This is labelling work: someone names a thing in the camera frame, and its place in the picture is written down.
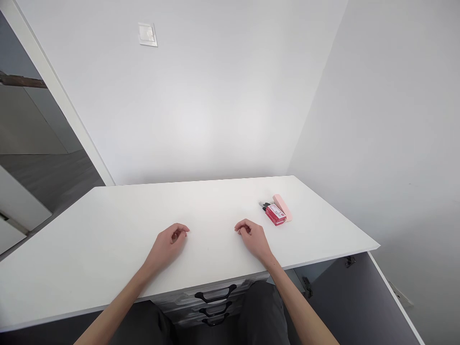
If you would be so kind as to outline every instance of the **red box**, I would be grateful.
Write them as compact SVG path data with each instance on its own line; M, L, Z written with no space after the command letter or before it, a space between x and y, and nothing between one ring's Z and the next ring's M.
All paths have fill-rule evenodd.
M268 206L265 213L275 226L283 224L286 220L286 215L276 205Z

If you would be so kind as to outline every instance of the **wall socket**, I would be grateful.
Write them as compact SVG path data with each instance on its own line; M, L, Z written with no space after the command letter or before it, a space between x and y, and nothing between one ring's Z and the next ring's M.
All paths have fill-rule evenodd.
M399 302L401 303L403 308L413 307L414 304L400 291L398 290L392 282L388 281L391 289L393 290L394 294L398 298Z

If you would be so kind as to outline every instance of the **drawer handle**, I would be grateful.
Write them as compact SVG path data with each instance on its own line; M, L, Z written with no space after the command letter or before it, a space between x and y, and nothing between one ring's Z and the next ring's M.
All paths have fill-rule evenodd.
M213 299L207 299L207 298L205 298L205 295L202 292L195 293L195 297L199 298L199 299L202 299L203 302L205 302L205 303L214 303L214 302L217 302L217 301L222 301L222 300L227 299L234 289L236 289L236 285L235 284L230 285L229 286L229 292L224 297L214 297Z
M218 321L218 322L209 322L208 319L203 319L203 320L201 320L201 322L207 324L209 327L214 327L214 326L222 324L225 321L225 319L227 318L227 316L229 316L229 315L230 315L230 313L225 313L223 319Z
M202 314L205 314L207 317L214 317L214 316L218 316L218 315L224 314L224 313L227 311L227 309L229 308L229 306L231 306L231 301L228 301L227 303L225 303L225 309L224 309L223 311L219 311L219 312L214 313L214 314L208 314L208 313L206 312L206 308L201 308L201 309L199 310L199 312L202 313Z

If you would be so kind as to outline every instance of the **door frame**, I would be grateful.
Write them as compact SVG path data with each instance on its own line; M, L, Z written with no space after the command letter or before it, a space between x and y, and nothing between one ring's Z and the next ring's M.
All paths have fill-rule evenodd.
M66 117L70 127L80 141L83 149L88 154L91 162L94 164L97 172L101 176L105 185L112 186L115 182L109 173L101 155L94 145L86 127L77 114L69 96L62 86L57 74L49 63L46 54L40 46L35 34L26 21L23 13L15 0L0 1L0 11L13 29L14 33L23 45L27 55L29 55L35 68L48 86L49 91L56 100L59 108Z

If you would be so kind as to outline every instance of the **white desk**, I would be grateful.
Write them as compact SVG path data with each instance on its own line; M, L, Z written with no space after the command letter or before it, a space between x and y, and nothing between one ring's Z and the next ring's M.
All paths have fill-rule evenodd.
M258 205L274 194L292 222ZM190 228L184 251L144 297L264 271L233 231L243 218L285 269L379 247L294 176L97 187L0 262L0 331L102 309L175 222Z

